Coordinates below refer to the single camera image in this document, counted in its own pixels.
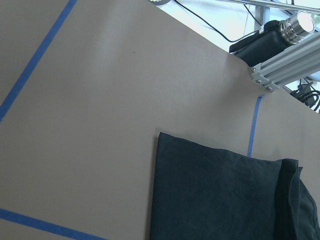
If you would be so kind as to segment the green tipped grabber stick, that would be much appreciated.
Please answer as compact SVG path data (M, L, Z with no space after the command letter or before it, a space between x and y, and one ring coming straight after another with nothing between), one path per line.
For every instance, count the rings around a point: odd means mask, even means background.
M287 11L306 11L308 13L320 14L320 9L310 6L302 6L296 4L282 3L271 0L187 0L187 2L194 4L216 4L216 3L232 3L239 5L253 5L258 7L275 8Z

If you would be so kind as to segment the black printed t-shirt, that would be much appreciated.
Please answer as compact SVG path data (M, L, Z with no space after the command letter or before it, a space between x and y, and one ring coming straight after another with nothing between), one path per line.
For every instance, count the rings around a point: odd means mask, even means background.
M317 205L295 159L247 157L160 133L152 240L317 240Z

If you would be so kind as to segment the aluminium frame post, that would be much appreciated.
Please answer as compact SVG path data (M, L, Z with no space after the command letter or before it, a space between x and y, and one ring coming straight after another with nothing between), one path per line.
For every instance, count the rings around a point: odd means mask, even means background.
M320 33L255 65L251 79L270 92L320 71Z

